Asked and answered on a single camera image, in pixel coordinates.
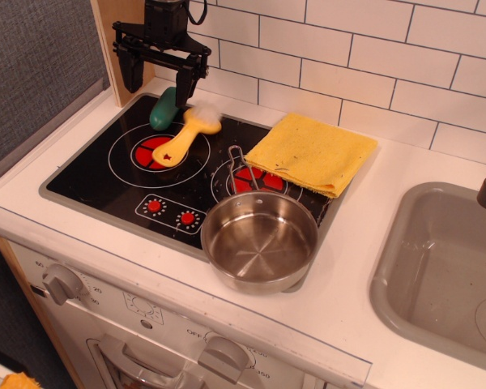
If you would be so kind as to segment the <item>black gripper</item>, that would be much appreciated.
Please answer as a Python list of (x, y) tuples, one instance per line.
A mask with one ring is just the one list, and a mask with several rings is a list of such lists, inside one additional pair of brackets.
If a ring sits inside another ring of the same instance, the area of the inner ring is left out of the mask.
[(186, 105), (194, 94), (198, 77), (208, 74), (207, 59), (211, 49), (194, 40), (188, 25), (198, 26), (207, 17), (208, 3), (195, 19), (188, 1), (145, 1), (143, 24), (116, 22), (113, 28), (126, 34), (126, 41), (135, 53), (120, 52), (120, 68), (125, 88), (137, 92), (143, 86), (144, 64), (177, 71), (176, 104)]

